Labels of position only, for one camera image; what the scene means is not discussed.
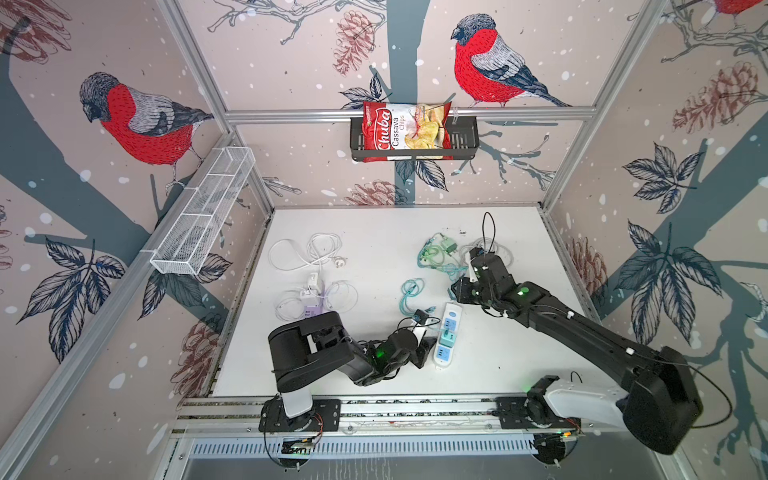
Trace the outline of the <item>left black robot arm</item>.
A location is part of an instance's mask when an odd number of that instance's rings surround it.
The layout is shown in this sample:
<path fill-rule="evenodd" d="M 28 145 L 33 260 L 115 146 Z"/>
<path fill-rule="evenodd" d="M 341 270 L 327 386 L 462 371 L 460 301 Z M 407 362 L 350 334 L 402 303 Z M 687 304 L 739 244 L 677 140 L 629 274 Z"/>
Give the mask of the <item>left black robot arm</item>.
<path fill-rule="evenodd" d="M 438 318 L 418 310 L 387 338 L 357 341 L 340 314 L 329 311 L 276 328 L 268 345 L 278 412 L 290 420 L 314 414 L 311 385 L 336 371 L 368 387 L 394 379 L 408 364 L 422 367 L 434 345 L 427 331 L 438 326 Z"/>

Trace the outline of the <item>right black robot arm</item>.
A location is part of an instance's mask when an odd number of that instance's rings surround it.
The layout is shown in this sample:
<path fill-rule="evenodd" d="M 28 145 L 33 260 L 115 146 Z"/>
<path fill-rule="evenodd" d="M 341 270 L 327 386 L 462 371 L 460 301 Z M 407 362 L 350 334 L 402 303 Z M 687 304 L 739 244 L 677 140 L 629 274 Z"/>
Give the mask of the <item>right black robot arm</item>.
<path fill-rule="evenodd" d="M 473 247 L 467 275 L 451 290 L 465 305 L 517 321 L 588 360 L 615 387 L 575 384 L 546 375 L 526 394 L 528 419 L 540 427 L 580 418 L 623 427 L 640 443 L 673 454 L 703 412 L 692 367 L 677 350 L 628 340 L 567 307 L 532 282 L 518 283 L 495 253 Z"/>

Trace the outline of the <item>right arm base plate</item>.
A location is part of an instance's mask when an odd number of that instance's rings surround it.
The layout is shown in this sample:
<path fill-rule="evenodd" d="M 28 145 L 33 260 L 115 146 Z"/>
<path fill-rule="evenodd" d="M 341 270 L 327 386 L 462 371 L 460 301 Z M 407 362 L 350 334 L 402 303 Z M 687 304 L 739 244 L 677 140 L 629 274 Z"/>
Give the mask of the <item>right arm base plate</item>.
<path fill-rule="evenodd" d="M 499 419 L 502 429 L 560 429 L 579 430 L 578 418 L 558 417 L 543 402 L 524 396 L 497 397 L 494 415 Z"/>

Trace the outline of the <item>white charger adapter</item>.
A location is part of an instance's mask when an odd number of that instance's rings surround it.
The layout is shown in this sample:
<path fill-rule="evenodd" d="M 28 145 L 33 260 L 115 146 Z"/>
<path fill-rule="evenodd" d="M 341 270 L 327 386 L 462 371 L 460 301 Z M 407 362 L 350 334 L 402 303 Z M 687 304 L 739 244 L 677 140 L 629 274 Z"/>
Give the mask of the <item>white charger adapter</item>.
<path fill-rule="evenodd" d="M 309 274 L 307 279 L 305 293 L 309 296 L 319 297 L 323 293 L 323 282 L 317 272 Z"/>

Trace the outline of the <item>white power strip blue outlets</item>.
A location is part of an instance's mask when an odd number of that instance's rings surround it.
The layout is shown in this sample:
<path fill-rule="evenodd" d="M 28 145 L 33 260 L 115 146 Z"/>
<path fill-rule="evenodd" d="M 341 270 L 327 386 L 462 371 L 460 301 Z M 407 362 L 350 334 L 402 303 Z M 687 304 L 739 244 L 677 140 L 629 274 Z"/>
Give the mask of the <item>white power strip blue outlets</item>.
<path fill-rule="evenodd" d="M 445 317 L 448 317 L 448 316 L 454 317 L 454 318 L 456 318 L 459 321 L 458 329 L 457 329 L 457 331 L 455 333 L 452 333 L 452 332 L 449 332 L 449 331 L 445 331 L 445 330 L 442 329 L 442 319 L 445 318 Z M 455 357 L 455 350 L 456 350 L 456 343 L 457 343 L 457 338 L 458 338 L 458 331 L 459 331 L 459 326 L 460 326 L 460 323 L 461 323 L 461 320 L 462 320 L 462 316 L 463 316 L 463 309 L 462 309 L 462 307 L 460 305 L 458 305 L 456 303 L 453 303 L 453 302 L 448 302 L 445 305 L 445 308 L 443 310 L 443 315 L 442 315 L 442 318 L 441 318 L 441 322 L 439 324 L 439 332 L 438 332 L 438 337 L 437 337 L 437 343 L 436 343 L 436 346 L 435 346 L 435 349 L 434 349 L 434 352 L 433 352 L 433 361 L 434 361 L 435 365 L 437 367 L 439 367 L 439 368 L 447 368 L 447 367 L 449 367 L 451 365 L 454 357 Z M 451 363 L 449 365 L 439 365 L 439 364 L 437 364 L 435 362 L 435 360 L 434 360 L 434 353 L 435 353 L 436 347 L 438 345 L 443 345 L 443 346 L 450 347 L 450 348 L 453 349 L 453 354 L 452 354 L 453 358 L 452 358 L 452 361 L 451 361 Z"/>

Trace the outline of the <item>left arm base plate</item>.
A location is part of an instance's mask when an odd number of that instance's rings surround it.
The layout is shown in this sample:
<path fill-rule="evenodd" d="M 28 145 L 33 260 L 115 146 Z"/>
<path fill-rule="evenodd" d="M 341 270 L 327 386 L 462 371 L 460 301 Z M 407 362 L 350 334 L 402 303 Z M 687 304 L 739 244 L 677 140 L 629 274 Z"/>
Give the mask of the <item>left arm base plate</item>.
<path fill-rule="evenodd" d="M 296 417 L 289 417 L 281 397 L 267 400 L 260 413 L 258 431 L 261 433 L 336 432 L 339 429 L 341 401 L 314 400 L 312 407 Z"/>

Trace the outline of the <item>purple power socket strip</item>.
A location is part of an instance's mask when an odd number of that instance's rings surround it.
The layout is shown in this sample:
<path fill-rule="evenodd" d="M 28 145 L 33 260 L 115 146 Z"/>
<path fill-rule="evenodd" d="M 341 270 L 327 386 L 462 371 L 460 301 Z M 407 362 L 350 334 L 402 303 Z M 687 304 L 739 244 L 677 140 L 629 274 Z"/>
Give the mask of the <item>purple power socket strip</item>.
<path fill-rule="evenodd" d="M 323 290 L 308 288 L 300 293 L 303 305 L 303 318 L 309 319 L 327 311 L 326 295 Z"/>

